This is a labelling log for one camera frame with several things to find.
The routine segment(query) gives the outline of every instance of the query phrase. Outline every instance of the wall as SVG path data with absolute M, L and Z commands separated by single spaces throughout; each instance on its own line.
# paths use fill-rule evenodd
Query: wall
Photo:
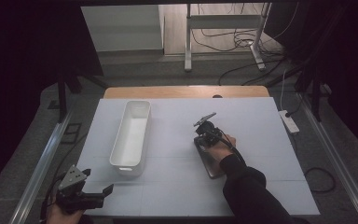
M 97 51 L 162 49 L 158 6 L 82 7 Z
M 165 27 L 165 12 L 164 6 L 158 5 L 158 14 L 159 14 L 159 27 L 161 28 L 161 43 L 164 48 L 164 27 Z

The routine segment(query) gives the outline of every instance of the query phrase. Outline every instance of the white tabletop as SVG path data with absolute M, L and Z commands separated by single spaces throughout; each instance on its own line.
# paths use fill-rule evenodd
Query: white tabletop
M 85 192 L 114 183 L 95 216 L 227 217 L 226 178 L 210 179 L 193 144 L 193 124 L 210 121 L 237 138 L 237 149 L 267 178 L 267 189 L 291 215 L 319 215 L 308 183 L 272 98 L 143 99 L 151 103 L 151 128 L 145 170 L 138 177 L 116 173 L 109 157 L 125 104 L 130 99 L 102 99 L 77 167 L 90 168 Z

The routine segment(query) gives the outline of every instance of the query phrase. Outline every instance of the white plastic container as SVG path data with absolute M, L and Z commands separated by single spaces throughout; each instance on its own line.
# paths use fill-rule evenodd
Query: white plastic container
M 110 163 L 121 175 L 141 175 L 150 127 L 151 110 L 147 101 L 128 101 L 120 123 Z

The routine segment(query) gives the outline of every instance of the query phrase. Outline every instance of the power strip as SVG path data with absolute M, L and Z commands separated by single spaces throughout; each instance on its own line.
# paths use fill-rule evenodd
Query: power strip
M 287 118 L 285 116 L 286 113 L 287 113 L 286 110 L 282 110 L 279 112 L 279 114 L 281 115 L 281 118 L 283 120 L 284 126 L 286 126 L 287 130 L 291 134 L 299 133 L 300 130 L 298 129 L 297 125 L 295 124 L 295 122 L 293 121 L 293 119 L 291 117 Z

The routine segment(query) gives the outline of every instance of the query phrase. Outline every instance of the metal rail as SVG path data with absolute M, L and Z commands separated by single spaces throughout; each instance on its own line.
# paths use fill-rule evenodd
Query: metal rail
M 344 161 L 339 156 L 339 153 L 337 152 L 336 147 L 334 146 L 329 135 L 327 134 L 327 131 L 325 130 L 323 124 L 321 122 L 318 122 L 316 118 L 312 115 L 312 112 L 310 111 L 309 100 L 306 97 L 303 100 L 305 104 L 302 104 L 302 108 L 306 112 L 308 119 L 310 120 L 310 123 L 312 125 L 312 128 L 318 135 L 318 138 L 321 141 L 329 160 L 333 164 L 333 167 L 336 170 L 338 177 L 342 182 L 342 185 L 350 196 L 351 201 L 358 212 L 358 185 L 351 173 L 349 172 Z
M 62 135 L 65 132 L 66 126 L 69 123 L 69 119 L 72 117 L 74 106 L 76 104 L 76 99 L 77 96 L 71 97 L 71 102 L 69 104 L 70 106 L 66 116 L 61 123 L 56 124 L 54 131 L 45 147 L 45 150 L 43 151 L 39 162 L 34 168 L 34 173 L 32 174 L 31 179 L 28 182 L 27 187 L 25 188 L 25 191 L 22 193 L 21 199 L 17 204 L 17 207 L 14 210 L 13 216 L 9 223 L 24 223 L 26 218 L 28 217 L 32 205 L 34 204 L 34 199 L 36 198 L 37 192 L 39 191 L 40 186 L 45 179 L 48 168 L 62 139 Z

